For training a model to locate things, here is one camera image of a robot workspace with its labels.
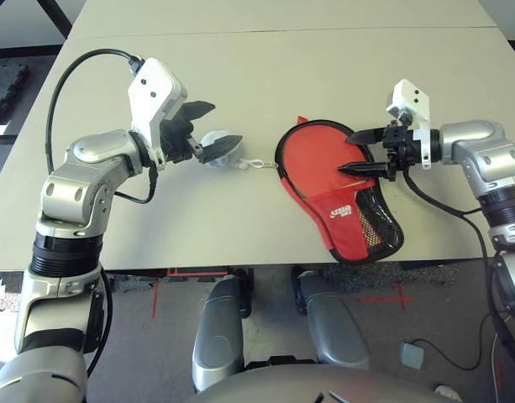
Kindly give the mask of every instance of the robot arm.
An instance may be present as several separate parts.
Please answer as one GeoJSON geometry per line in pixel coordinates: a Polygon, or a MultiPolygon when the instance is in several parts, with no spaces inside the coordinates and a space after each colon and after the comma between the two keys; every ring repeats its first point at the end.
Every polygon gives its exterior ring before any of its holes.
{"type": "Polygon", "coordinates": [[[132,130],[78,139],[46,180],[33,258],[24,271],[14,340],[18,356],[0,371],[0,401],[85,401],[83,354],[95,351],[102,336],[99,255],[117,188],[147,167],[154,190],[156,172],[167,162],[196,155],[205,163],[241,139],[198,144],[191,120],[214,105],[184,103],[186,96],[158,60],[148,59],[129,87],[132,130]]]}

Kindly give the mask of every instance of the black cable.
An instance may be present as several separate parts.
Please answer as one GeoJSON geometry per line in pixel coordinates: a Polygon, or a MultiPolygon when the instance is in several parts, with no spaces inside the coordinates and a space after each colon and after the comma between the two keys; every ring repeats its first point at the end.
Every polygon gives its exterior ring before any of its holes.
{"type": "MultiPolygon", "coordinates": [[[[57,104],[57,100],[59,99],[59,95],[61,94],[61,90],[63,89],[63,86],[66,83],[66,80],[69,78],[71,73],[85,60],[91,59],[94,56],[98,55],[118,55],[123,58],[125,58],[129,64],[132,72],[134,75],[138,72],[139,68],[143,65],[143,61],[136,57],[132,56],[130,53],[127,53],[123,50],[117,50],[117,49],[97,49],[92,50],[90,52],[87,52],[80,57],[78,57],[76,60],[74,60],[71,65],[69,65],[66,70],[63,72],[63,75],[60,77],[60,79],[57,81],[57,84],[55,85],[54,93],[52,94],[52,98],[50,99],[50,105],[48,107],[48,117],[46,119],[46,133],[45,133],[45,154],[46,154],[46,165],[48,167],[48,173],[51,174],[54,171],[54,160],[52,156],[52,126],[54,123],[54,112],[55,112],[55,105],[57,104]]],[[[139,203],[139,204],[145,204],[150,202],[153,195],[155,194],[155,188],[156,183],[151,182],[150,188],[149,188],[149,195],[146,199],[138,199],[136,197],[132,197],[129,195],[126,195],[120,191],[116,191],[114,194],[115,196],[122,197],[124,199],[130,200],[131,202],[139,203]]]]}
{"type": "Polygon", "coordinates": [[[473,370],[476,370],[477,368],[479,368],[479,365],[481,364],[481,359],[483,357],[483,325],[485,324],[485,321],[491,316],[490,313],[487,313],[483,319],[481,320],[480,322],[480,325],[479,325],[479,332],[478,332],[478,342],[479,342],[479,348],[478,348],[478,353],[477,353],[477,360],[476,360],[476,363],[471,365],[470,367],[464,367],[462,365],[459,365],[457,363],[455,363],[454,361],[452,361],[445,353],[442,352],[442,350],[440,350],[438,347],[436,347],[432,342],[430,342],[429,340],[425,339],[425,338],[415,338],[414,340],[412,340],[410,342],[410,344],[416,344],[416,343],[419,343],[419,342],[422,342],[422,343],[426,343],[428,344],[429,346],[431,346],[432,348],[434,348],[434,350],[436,350],[447,362],[449,362],[451,365],[453,365],[454,367],[458,368],[458,369],[462,369],[463,371],[473,371],[473,370]]]}
{"type": "Polygon", "coordinates": [[[92,358],[91,363],[89,364],[89,368],[87,368],[87,377],[90,377],[92,371],[97,366],[98,360],[102,355],[102,351],[106,346],[106,341],[108,340],[109,330],[112,327],[112,319],[113,319],[113,298],[112,298],[112,289],[109,286],[109,279],[104,271],[104,268],[100,269],[100,275],[102,277],[102,282],[104,284],[104,290],[106,291],[106,302],[108,304],[107,315],[106,315],[106,325],[104,326],[104,332],[102,332],[102,337],[100,339],[100,343],[98,344],[97,351],[95,352],[95,356],[92,358]]]}
{"type": "Polygon", "coordinates": [[[475,213],[475,212],[480,212],[480,211],[481,211],[481,207],[477,207],[477,208],[474,208],[473,210],[468,210],[468,211],[466,211],[466,212],[463,212],[463,214],[464,214],[465,216],[467,216],[468,214],[473,214],[473,213],[475,213]]]}
{"type": "Polygon", "coordinates": [[[84,53],[76,60],[74,60],[71,65],[69,65],[66,70],[63,72],[63,75],[57,81],[55,85],[54,93],[52,94],[52,98],[50,99],[50,106],[48,107],[48,117],[46,119],[46,133],[45,133],[45,153],[46,153],[46,164],[48,165],[48,173],[51,174],[54,171],[54,161],[52,158],[52,125],[54,122],[54,111],[55,105],[57,103],[57,99],[65,85],[66,80],[69,78],[71,73],[85,60],[91,59],[94,56],[98,55],[118,55],[124,57],[126,60],[131,62],[134,58],[130,53],[127,53],[122,50],[116,49],[96,49],[90,52],[84,53]]]}
{"type": "Polygon", "coordinates": [[[125,193],[121,193],[120,191],[116,191],[114,193],[115,196],[122,197],[123,199],[130,200],[131,202],[138,203],[138,204],[147,204],[150,202],[154,195],[156,190],[156,180],[158,179],[158,170],[156,169],[156,166],[152,165],[149,168],[149,195],[146,199],[138,199],[136,197],[129,196],[125,193]]]}
{"type": "Polygon", "coordinates": [[[486,251],[486,245],[485,240],[483,239],[483,235],[481,234],[480,229],[468,218],[465,217],[465,214],[469,212],[462,212],[461,210],[457,210],[453,207],[446,206],[445,204],[434,200],[431,196],[424,193],[422,190],[418,188],[418,186],[414,183],[413,179],[410,177],[408,171],[409,166],[407,166],[404,171],[402,172],[402,175],[405,179],[405,182],[407,183],[408,187],[416,193],[419,197],[421,197],[423,200],[425,200],[427,203],[432,204],[433,206],[436,206],[440,208],[441,210],[444,210],[445,212],[463,220],[468,225],[472,227],[474,232],[476,233],[477,239],[479,240],[479,244],[481,246],[481,255],[483,257],[483,265],[485,268],[485,287],[486,287],[486,300],[487,305],[489,308],[489,314],[491,315],[492,324],[494,325],[494,328],[496,329],[496,332],[498,334],[498,338],[500,339],[500,342],[502,343],[503,347],[507,350],[507,353],[512,358],[512,360],[515,362],[515,339],[512,336],[511,332],[509,331],[508,327],[506,326],[505,322],[503,321],[502,317],[498,315],[498,311],[496,308],[496,304],[494,303],[494,296],[492,294],[492,278],[493,278],[493,270],[492,266],[489,264],[489,258],[488,253],[486,251]]]}

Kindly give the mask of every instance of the black cable on floor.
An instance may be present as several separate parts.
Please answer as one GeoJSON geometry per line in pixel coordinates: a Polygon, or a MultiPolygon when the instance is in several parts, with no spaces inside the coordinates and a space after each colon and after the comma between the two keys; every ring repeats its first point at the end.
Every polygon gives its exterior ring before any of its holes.
{"type": "Polygon", "coordinates": [[[415,338],[410,343],[411,344],[426,343],[429,346],[431,346],[432,348],[434,348],[434,350],[436,350],[437,353],[439,353],[448,363],[450,363],[454,367],[456,367],[458,369],[462,369],[463,371],[473,371],[473,370],[479,368],[479,365],[481,364],[481,359],[483,358],[483,325],[485,324],[486,320],[490,316],[491,316],[491,314],[487,313],[480,322],[479,332],[478,332],[479,348],[478,348],[478,353],[477,353],[477,360],[476,360],[476,363],[471,365],[470,367],[465,367],[465,366],[457,364],[452,359],[450,359],[442,350],[440,350],[440,348],[436,347],[432,342],[430,342],[429,340],[427,340],[425,338],[415,338]]]}
{"type": "Polygon", "coordinates": [[[106,315],[106,326],[104,326],[104,332],[102,332],[102,337],[100,339],[100,343],[98,344],[97,351],[95,352],[95,356],[92,358],[91,363],[89,364],[89,368],[87,368],[87,377],[90,377],[92,374],[92,371],[97,366],[98,360],[100,359],[100,356],[102,355],[102,351],[104,350],[104,347],[106,347],[106,341],[108,340],[109,331],[112,327],[112,319],[113,319],[113,297],[112,297],[112,289],[109,286],[109,279],[108,275],[106,275],[106,272],[104,269],[100,270],[100,275],[102,277],[102,282],[104,284],[104,290],[106,291],[106,302],[108,304],[107,307],[107,315],[106,315]]]}

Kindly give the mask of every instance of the white string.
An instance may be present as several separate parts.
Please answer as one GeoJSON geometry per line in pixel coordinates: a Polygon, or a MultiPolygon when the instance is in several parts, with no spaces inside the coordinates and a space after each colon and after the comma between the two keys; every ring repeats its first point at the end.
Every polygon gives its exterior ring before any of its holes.
{"type": "MultiPolygon", "coordinates": [[[[503,321],[507,323],[507,321],[511,319],[511,315],[506,317],[503,321]]],[[[500,403],[500,398],[498,396],[498,385],[496,382],[496,374],[494,373],[494,350],[496,350],[496,340],[498,339],[498,333],[494,334],[494,338],[492,339],[492,349],[491,349],[491,369],[492,369],[492,383],[494,384],[494,396],[496,397],[496,403],[500,403]]]]}

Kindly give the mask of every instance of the white table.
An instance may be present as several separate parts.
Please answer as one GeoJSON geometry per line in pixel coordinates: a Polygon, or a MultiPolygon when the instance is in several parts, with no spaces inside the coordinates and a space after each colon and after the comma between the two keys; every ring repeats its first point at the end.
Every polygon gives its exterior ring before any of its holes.
{"type": "MultiPolygon", "coordinates": [[[[115,47],[163,60],[185,85],[190,100],[217,105],[196,121],[194,135],[200,139],[209,130],[229,128],[244,135],[250,157],[273,160],[278,139],[297,115],[333,119],[353,129],[385,124],[390,119],[384,111],[386,96],[403,77],[430,95],[433,127],[474,118],[496,120],[515,141],[515,54],[476,2],[442,3],[460,3],[456,7],[468,7],[471,13],[461,19],[451,12],[450,20],[458,26],[444,29],[439,21],[445,10],[431,2],[423,12],[436,25],[432,28],[326,29],[326,18],[315,6],[318,28],[292,28],[313,20],[290,24],[285,11],[286,20],[276,23],[292,29],[245,32],[236,25],[238,20],[230,25],[235,29],[226,29],[223,23],[230,19],[214,16],[207,20],[208,29],[237,32],[170,34],[158,33],[155,24],[143,25],[142,18],[131,26],[129,17],[109,24],[106,31],[93,23],[87,30],[87,20],[97,21],[104,7],[104,2],[90,0],[0,177],[0,270],[22,270],[29,262],[46,177],[43,150],[50,96],[62,71],[91,49],[115,47]],[[141,29],[147,34],[140,34],[141,29]]],[[[360,17],[353,21],[363,19],[358,9],[360,17]]],[[[145,15],[153,18],[153,11],[145,15]]],[[[182,17],[190,15],[183,11],[172,19],[180,29],[186,26],[182,17]]],[[[408,11],[396,11],[398,17],[404,13],[408,11]]],[[[389,20],[398,21],[392,16],[389,20]]],[[[272,19],[268,22],[268,27],[279,26],[272,19]]],[[[261,21],[252,28],[263,26],[261,21]]],[[[130,80],[125,62],[113,56],[90,60],[76,71],[55,113],[56,166],[73,139],[129,127],[130,80]]],[[[383,158],[381,147],[373,150],[383,158]]],[[[463,209],[478,206],[459,167],[436,165],[430,172],[417,168],[413,178],[442,202],[463,209]]],[[[401,179],[381,184],[405,233],[405,244],[389,259],[480,256],[476,238],[464,223],[416,198],[401,179]]],[[[145,195],[147,176],[127,181],[123,190],[145,195]]],[[[486,233],[483,216],[478,213],[473,219],[486,233]]],[[[155,199],[147,206],[116,198],[104,245],[102,261],[110,270],[334,261],[317,227],[287,195],[274,170],[219,172],[195,160],[163,172],[155,199]]]]}

